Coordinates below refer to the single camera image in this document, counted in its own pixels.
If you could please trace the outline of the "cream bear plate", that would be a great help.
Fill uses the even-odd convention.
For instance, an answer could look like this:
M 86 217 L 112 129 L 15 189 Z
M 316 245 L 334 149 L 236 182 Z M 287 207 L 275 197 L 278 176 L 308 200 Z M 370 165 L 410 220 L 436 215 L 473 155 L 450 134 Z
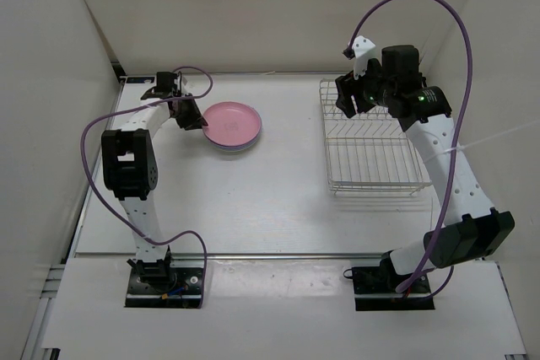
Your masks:
M 247 153 L 247 152 L 250 152 L 248 149 L 218 149 L 218 152 L 219 153 L 222 153 L 222 154 L 225 154 L 225 155 L 230 155 L 230 156 L 234 156 L 234 155 L 240 155 L 240 154 L 243 154 L 243 153 Z

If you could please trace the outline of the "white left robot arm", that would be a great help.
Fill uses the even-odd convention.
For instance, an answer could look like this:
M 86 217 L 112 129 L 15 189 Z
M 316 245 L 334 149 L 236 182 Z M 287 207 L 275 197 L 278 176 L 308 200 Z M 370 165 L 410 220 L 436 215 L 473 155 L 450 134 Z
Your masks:
M 156 73 L 154 86 L 140 98 L 141 109 L 101 136 L 105 187 L 120 202 L 132 228 L 136 254 L 128 264 L 140 282 L 159 293 L 176 289 L 178 281 L 154 205 L 159 173 L 152 140 L 168 120 L 186 131 L 208 124 L 185 84 L 179 72 Z

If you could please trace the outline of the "pink plate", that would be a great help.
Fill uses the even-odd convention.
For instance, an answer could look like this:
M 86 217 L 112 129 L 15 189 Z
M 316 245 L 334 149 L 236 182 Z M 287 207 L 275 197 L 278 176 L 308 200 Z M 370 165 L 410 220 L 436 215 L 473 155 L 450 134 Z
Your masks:
M 208 123 L 203 128 L 205 137 L 225 146 L 249 142 L 262 128 L 262 119 L 252 107 L 233 101 L 211 105 L 203 117 Z

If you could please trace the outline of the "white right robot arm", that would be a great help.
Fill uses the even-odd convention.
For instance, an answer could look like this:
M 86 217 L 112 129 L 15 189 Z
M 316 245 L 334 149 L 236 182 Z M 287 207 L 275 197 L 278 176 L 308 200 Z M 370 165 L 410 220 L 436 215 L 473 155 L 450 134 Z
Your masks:
M 411 45 L 388 46 L 380 58 L 374 51 L 371 40 L 354 40 L 346 53 L 354 68 L 335 81 L 336 106 L 348 118 L 386 109 L 419 153 L 440 204 L 433 230 L 381 259 L 380 285 L 404 293 L 429 271 L 491 255 L 515 221 L 510 212 L 494 207 L 477 182 L 458 148 L 458 123 L 443 90 L 428 86 L 419 71 L 419 51 Z

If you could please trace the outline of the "purple plate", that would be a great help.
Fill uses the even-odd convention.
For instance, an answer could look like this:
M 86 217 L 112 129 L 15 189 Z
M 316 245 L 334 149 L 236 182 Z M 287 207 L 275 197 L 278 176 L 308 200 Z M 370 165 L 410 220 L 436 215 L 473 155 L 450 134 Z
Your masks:
M 241 145 L 236 145 L 236 146 L 225 146 L 223 144 L 220 144 L 211 140 L 209 137 L 208 137 L 208 140 L 210 141 L 211 144 L 213 144 L 218 149 L 221 149 L 224 151 L 239 152 L 242 150 L 246 150 L 250 148 L 251 146 L 255 145 L 261 135 L 262 135 L 262 128 L 260 128 L 257 131 L 256 135 L 249 142 L 243 143 Z

